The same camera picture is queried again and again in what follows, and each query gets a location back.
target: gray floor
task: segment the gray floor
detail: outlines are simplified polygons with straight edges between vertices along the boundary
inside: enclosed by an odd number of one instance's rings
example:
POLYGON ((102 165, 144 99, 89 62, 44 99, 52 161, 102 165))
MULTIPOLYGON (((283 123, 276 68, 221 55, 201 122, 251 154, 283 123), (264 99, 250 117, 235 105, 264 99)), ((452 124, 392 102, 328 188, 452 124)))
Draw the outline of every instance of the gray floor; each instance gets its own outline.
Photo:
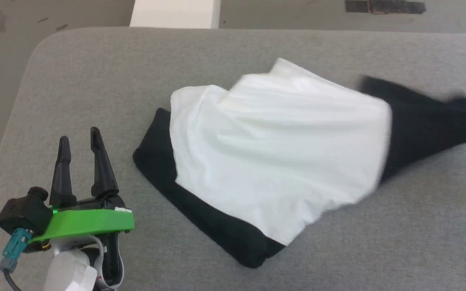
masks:
MULTIPOLYGON (((424 15, 370 15, 345 13, 343 0, 222 0, 220 25, 466 33, 466 0, 424 2, 424 15)), ((132 8, 133 0, 0 0, 0 140, 33 48, 61 30, 127 26, 132 8)))

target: gray fabric surface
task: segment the gray fabric surface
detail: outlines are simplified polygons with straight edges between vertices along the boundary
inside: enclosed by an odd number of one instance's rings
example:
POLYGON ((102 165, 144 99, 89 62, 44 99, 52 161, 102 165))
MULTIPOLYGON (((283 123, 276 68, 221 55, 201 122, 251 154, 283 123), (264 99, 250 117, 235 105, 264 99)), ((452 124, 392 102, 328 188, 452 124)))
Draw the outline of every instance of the gray fabric surface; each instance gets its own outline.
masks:
MULTIPOLYGON (((238 265, 135 168, 155 109, 187 85, 228 88, 283 57, 355 87, 361 74, 442 96, 466 92, 466 35, 89 28, 33 53, 0 146, 0 210, 50 188, 70 138, 75 195, 89 197, 89 128, 102 131, 136 229, 121 235, 121 290, 466 290, 466 145, 410 168, 355 206, 325 215, 259 269, 238 265)), ((0 230, 0 259, 8 235, 0 230)), ((41 290, 52 254, 23 255, 13 277, 41 290)), ((9 287, 0 273, 0 290, 9 287)))

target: teal connector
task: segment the teal connector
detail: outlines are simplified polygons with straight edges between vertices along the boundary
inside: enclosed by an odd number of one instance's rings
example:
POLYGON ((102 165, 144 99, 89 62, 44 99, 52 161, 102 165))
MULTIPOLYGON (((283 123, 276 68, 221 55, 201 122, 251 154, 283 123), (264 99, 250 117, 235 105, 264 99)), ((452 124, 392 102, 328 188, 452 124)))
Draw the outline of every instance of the teal connector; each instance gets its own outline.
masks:
POLYGON ((10 240, 3 251, 3 259, 0 263, 0 271, 7 270, 12 273, 17 267, 17 260, 21 253, 26 249, 32 234, 24 228, 17 228, 13 231, 10 240))

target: black fabric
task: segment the black fabric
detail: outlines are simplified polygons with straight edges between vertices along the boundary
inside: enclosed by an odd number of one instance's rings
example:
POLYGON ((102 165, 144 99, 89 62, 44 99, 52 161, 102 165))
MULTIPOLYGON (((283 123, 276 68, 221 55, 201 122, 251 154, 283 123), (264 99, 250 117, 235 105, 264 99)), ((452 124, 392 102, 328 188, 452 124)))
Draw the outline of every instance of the black fabric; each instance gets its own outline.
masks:
POLYGON ((170 141, 170 112, 157 109, 133 160, 141 173, 209 238, 240 264, 257 268, 285 246, 258 228, 231 217, 176 184, 176 163, 170 141))
POLYGON ((381 182, 413 162, 466 143, 466 96, 444 103, 371 77, 363 79, 360 91, 383 99, 392 109, 390 149, 381 182))

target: cable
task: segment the cable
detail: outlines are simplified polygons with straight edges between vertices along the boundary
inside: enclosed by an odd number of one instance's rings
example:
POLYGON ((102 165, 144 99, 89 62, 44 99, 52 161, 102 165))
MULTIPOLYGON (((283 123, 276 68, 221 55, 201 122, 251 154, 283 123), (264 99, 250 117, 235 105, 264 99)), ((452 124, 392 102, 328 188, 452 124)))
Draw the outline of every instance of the cable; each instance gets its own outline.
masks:
POLYGON ((12 280, 12 277, 10 276, 10 273, 8 270, 3 270, 3 274, 5 275, 5 279, 8 282, 8 285, 12 287, 13 291, 21 291, 17 285, 15 285, 15 282, 12 280))

